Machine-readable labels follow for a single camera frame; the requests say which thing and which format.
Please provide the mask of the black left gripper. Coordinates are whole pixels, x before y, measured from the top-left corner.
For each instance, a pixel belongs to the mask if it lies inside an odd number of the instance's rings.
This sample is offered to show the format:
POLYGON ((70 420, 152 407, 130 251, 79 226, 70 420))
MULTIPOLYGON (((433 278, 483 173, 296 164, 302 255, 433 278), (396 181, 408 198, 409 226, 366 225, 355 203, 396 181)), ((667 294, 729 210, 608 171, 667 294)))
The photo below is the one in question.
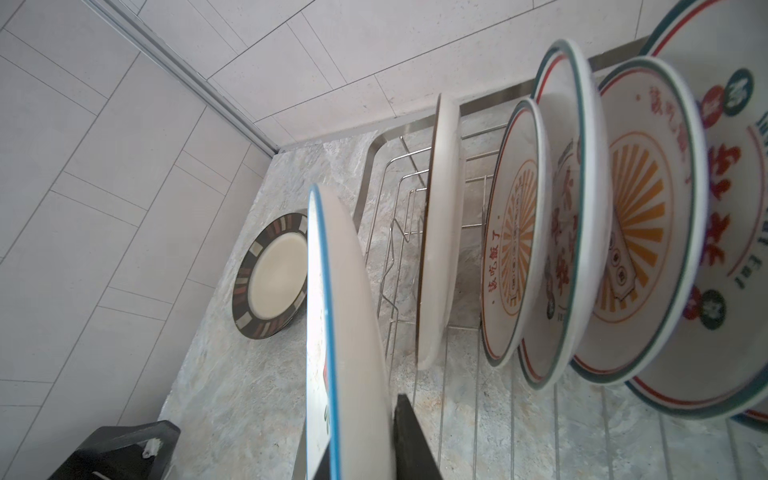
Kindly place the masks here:
POLYGON ((50 479, 163 479, 180 434, 168 420, 99 427, 50 479))

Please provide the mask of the brown striped rim plate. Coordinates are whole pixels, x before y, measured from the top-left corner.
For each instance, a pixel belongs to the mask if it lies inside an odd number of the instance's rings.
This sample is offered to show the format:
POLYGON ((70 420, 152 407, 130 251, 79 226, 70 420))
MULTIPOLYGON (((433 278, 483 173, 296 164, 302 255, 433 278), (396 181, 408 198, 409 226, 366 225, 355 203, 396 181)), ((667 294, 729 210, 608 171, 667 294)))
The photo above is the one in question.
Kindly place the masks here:
POLYGON ((246 251, 236 273, 231 313, 238 331, 260 340, 288 327, 307 296, 305 210, 268 223, 246 251))

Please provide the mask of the white blue leaf plate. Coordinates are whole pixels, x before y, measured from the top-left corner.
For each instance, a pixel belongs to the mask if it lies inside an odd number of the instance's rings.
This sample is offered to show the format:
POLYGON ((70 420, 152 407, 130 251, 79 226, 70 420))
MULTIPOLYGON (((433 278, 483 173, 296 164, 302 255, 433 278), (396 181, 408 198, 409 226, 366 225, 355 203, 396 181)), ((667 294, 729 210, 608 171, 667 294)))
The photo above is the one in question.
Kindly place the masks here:
POLYGON ((466 162, 461 158, 460 108, 438 97, 424 209, 417 309, 417 368, 439 356, 450 319, 458 270, 466 162))

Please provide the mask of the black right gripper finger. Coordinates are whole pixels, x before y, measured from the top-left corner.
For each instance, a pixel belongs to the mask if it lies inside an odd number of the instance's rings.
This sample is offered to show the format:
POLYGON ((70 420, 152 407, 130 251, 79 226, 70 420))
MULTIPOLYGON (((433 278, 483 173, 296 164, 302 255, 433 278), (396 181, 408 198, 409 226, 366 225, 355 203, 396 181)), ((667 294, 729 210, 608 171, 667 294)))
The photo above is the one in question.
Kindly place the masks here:
POLYGON ((422 428, 406 394, 399 394, 394 410, 396 479, 441 480, 422 428))

